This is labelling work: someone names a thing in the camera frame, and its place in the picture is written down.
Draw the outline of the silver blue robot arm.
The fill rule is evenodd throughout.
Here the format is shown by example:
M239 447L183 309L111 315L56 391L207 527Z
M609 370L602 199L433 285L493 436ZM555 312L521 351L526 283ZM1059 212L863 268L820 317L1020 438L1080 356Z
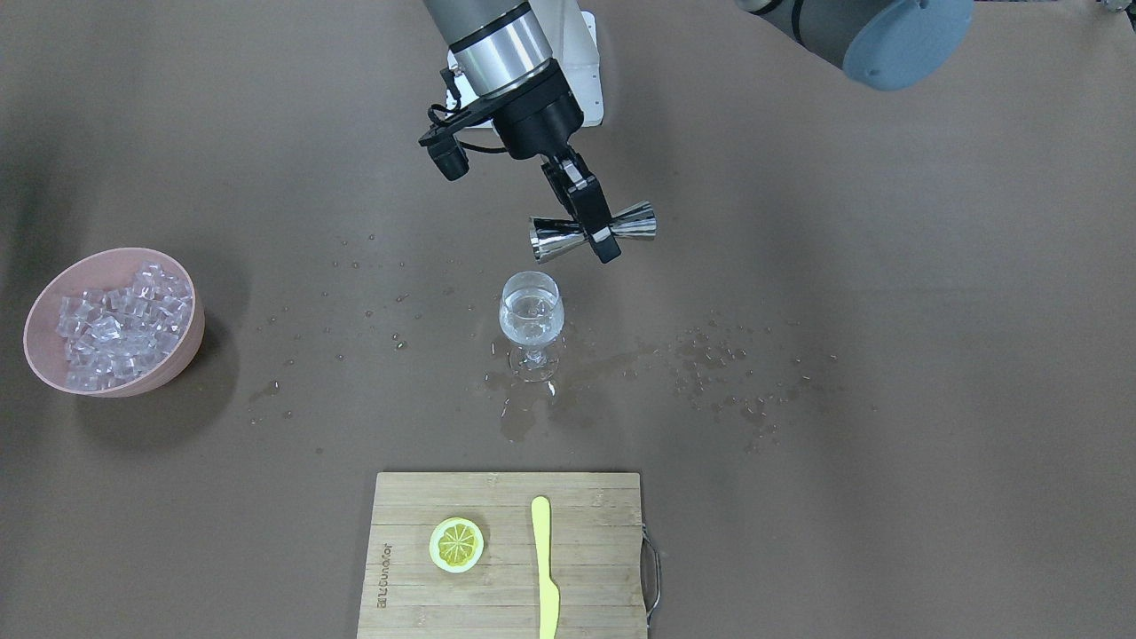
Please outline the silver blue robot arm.
M488 122L495 153L542 161L563 219L532 218L529 244L543 264L586 246L604 264L621 240L651 241L658 223L643 201L612 213L604 190L571 136L585 114L563 70L563 53L550 41L529 1L429 1L426 3L452 61L441 72L451 106L429 108L431 128L419 138L449 181L469 171L468 153L485 146L459 139ZM777 28L849 80L876 91L912 86L937 70L968 32L971 1L741 1L741 13Z

